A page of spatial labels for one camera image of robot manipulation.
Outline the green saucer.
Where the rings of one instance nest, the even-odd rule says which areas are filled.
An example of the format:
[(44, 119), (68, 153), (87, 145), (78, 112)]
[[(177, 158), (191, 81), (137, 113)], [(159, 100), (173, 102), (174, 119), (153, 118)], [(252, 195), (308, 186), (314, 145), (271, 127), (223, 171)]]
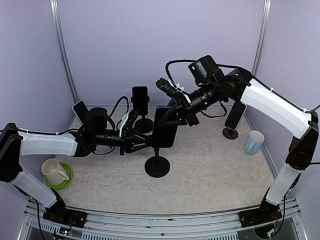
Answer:
[(59, 179), (62, 179), (63, 182), (61, 182), (58, 185), (52, 185), (47, 178), (45, 178), (45, 181), (44, 181), (47, 187), (52, 188), (55, 191), (65, 189), (73, 179), (73, 170), (71, 169), (71, 167), (66, 163), (61, 163), (60, 165), (62, 166), (63, 170), (58, 169), (57, 171), (54, 172), (53, 176), (58, 177)]

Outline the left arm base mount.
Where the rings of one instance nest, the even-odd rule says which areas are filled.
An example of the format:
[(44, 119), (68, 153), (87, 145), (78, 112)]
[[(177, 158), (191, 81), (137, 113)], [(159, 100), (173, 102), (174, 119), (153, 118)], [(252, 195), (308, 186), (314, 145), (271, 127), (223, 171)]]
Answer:
[(43, 218), (63, 225), (83, 229), (87, 219), (87, 213), (84, 211), (66, 208), (66, 204), (62, 197), (53, 191), (56, 202), (51, 207), (46, 207)]

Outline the right aluminium frame post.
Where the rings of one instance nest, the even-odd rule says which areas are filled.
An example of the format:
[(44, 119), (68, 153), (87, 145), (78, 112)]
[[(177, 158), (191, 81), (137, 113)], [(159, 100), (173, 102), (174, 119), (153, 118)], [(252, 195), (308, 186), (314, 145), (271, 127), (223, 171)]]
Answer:
[(271, 0), (265, 0), (263, 2), (263, 11), (262, 11), (258, 41), (257, 41), (256, 51), (255, 51), (254, 60), (253, 60), (253, 66), (251, 70), (251, 73), (253, 75), (256, 75), (258, 73), (259, 65), (262, 59), (264, 44), (265, 44), (267, 31), (268, 31), (268, 23), (270, 18), (271, 6), (272, 6)]

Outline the folding plate phone stand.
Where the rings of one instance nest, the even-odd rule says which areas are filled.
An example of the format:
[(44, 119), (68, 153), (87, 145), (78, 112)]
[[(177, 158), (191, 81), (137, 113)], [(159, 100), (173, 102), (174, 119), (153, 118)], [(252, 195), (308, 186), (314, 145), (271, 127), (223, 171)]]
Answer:
[(222, 135), (229, 140), (235, 140), (239, 136), (238, 131), (236, 129), (230, 129), (228, 127), (225, 127), (222, 130)]

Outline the black smartphone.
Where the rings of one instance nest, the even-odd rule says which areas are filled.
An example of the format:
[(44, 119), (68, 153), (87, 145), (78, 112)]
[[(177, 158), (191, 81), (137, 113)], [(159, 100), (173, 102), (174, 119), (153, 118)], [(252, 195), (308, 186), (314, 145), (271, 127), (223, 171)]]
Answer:
[(140, 116), (146, 116), (148, 114), (148, 88), (146, 86), (134, 86), (132, 88), (131, 102), (133, 109), (138, 111)]
[(174, 145), (178, 126), (159, 126), (160, 119), (169, 109), (169, 106), (158, 106), (155, 110), (151, 136), (152, 148), (171, 148)]
[(83, 100), (78, 101), (72, 106), (72, 111), (74, 112), (76, 118), (82, 125), (85, 121), (85, 115), (89, 111), (88, 107)]
[(247, 109), (247, 106), (241, 102), (234, 102), (224, 125), (230, 130), (235, 131)]

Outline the black pole phone stand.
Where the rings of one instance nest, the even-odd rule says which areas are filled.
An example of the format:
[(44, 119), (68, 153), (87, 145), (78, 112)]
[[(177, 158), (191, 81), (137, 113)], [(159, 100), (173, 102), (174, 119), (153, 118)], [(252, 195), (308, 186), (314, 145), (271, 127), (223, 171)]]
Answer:
[(147, 115), (140, 115), (141, 119), (138, 119), (134, 124), (134, 127), (142, 133), (149, 133), (153, 130), (154, 123), (151, 119), (146, 118)]
[(154, 156), (150, 157), (144, 164), (145, 172), (152, 178), (162, 178), (170, 171), (169, 161), (159, 155), (160, 149), (154, 148)]

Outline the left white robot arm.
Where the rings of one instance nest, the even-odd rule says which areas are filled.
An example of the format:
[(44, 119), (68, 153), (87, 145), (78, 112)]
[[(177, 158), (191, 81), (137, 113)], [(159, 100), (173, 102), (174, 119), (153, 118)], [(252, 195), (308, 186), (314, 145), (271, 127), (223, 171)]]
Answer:
[(73, 106), (73, 112), (81, 123), (78, 130), (38, 132), (8, 123), (0, 131), (0, 180), (14, 185), (50, 209), (50, 214), (61, 223), (70, 218), (69, 209), (54, 189), (23, 169), (20, 157), (61, 155), (80, 158), (93, 153), (97, 146), (116, 147), (120, 155), (124, 155), (151, 145), (151, 137), (133, 127), (138, 118), (136, 110), (124, 114), (119, 130), (103, 107), (88, 109), (83, 101), (79, 101)]

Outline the front aluminium rail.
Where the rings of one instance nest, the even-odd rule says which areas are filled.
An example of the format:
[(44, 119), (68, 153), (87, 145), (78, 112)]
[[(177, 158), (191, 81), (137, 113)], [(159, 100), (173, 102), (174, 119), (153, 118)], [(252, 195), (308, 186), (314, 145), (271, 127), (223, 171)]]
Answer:
[(280, 205), (284, 218), (242, 226), (241, 209), (194, 214), (129, 214), (85, 210), (83, 227), (43, 219), (44, 208), (29, 200), (17, 240), (269, 240), (310, 239), (297, 201)]

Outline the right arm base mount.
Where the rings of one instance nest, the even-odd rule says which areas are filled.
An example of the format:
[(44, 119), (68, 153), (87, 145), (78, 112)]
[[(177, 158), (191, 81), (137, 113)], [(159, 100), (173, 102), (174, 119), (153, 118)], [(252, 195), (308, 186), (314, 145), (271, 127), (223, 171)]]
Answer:
[(267, 202), (265, 196), (258, 208), (240, 211), (238, 216), (242, 228), (268, 223), (283, 217), (279, 204), (273, 205)]

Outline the light blue mug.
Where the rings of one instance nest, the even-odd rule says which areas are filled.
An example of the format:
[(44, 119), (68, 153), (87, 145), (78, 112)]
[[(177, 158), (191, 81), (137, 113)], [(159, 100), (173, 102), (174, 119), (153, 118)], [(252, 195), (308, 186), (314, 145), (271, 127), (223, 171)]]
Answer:
[(244, 152), (249, 156), (255, 155), (259, 151), (264, 141), (265, 136), (260, 131), (250, 131), (244, 146)]

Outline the cream ribbed mug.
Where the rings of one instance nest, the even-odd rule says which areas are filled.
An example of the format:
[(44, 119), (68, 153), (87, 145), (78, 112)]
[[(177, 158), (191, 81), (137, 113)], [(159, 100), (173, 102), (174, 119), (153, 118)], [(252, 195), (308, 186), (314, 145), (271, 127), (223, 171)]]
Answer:
[(41, 172), (47, 178), (52, 185), (59, 185), (63, 180), (58, 178), (57, 176), (54, 177), (54, 172), (57, 170), (64, 170), (61, 164), (55, 159), (50, 158), (47, 159), (41, 166)]

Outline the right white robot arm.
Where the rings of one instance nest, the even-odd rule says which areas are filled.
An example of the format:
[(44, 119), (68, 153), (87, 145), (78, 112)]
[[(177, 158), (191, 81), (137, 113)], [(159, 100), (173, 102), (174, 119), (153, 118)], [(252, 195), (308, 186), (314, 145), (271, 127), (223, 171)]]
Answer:
[(170, 110), (158, 122), (161, 127), (197, 125), (197, 113), (216, 102), (232, 99), (262, 112), (292, 133), (285, 163), (265, 194), (266, 203), (255, 212), (260, 222), (268, 221), (276, 212), (275, 206), (312, 162), (319, 138), (318, 114), (314, 109), (306, 110), (292, 103), (242, 67), (233, 66), (232, 72), (224, 75), (223, 65), (210, 55), (187, 60), (187, 63), (198, 86), (194, 92), (186, 93), (171, 78), (160, 78), (156, 82), (156, 86), (172, 99)]

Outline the left aluminium frame post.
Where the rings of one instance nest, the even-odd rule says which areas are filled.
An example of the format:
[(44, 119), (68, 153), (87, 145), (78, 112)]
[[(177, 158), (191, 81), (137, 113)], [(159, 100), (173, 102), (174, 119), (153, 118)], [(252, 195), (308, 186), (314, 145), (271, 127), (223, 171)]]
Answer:
[(60, 12), (59, 12), (59, 3), (57, 0), (50, 0), (50, 9), (51, 9), (53, 24), (55, 28), (56, 37), (57, 37), (58, 49), (62, 59), (62, 64), (63, 64), (64, 72), (66, 75), (67, 84), (68, 84), (73, 102), (77, 103), (80, 99), (79, 99), (78, 91), (73, 79), (73, 75), (71, 72), (71, 67), (70, 67), (70, 63), (67, 55), (67, 49), (65, 46), (64, 35), (63, 35), (62, 22), (61, 22)]

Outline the aluminium frame post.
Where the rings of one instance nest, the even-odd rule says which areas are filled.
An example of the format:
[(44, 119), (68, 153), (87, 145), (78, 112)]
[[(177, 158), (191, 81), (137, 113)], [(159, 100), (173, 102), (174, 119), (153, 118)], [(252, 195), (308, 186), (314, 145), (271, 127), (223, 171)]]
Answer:
[(73, 102), (77, 103), (80, 99), (79, 99), (78, 91), (73, 79), (73, 75), (71, 72), (71, 67), (70, 67), (70, 63), (67, 55), (67, 49), (65, 46), (64, 35), (63, 35), (62, 22), (61, 22), (60, 12), (59, 12), (59, 3), (57, 0), (50, 0), (50, 9), (51, 9), (53, 24), (55, 28), (56, 37), (57, 37), (58, 49), (62, 59), (62, 64), (63, 64), (64, 72), (66, 75), (67, 84), (68, 84)]
[(255, 51), (254, 60), (253, 60), (253, 66), (251, 70), (251, 73), (253, 75), (256, 75), (258, 73), (259, 65), (262, 59), (264, 44), (265, 44), (267, 31), (268, 31), (268, 23), (270, 18), (271, 6), (272, 6), (271, 0), (265, 0), (263, 2), (263, 11), (262, 11), (258, 41), (257, 41), (256, 51)]

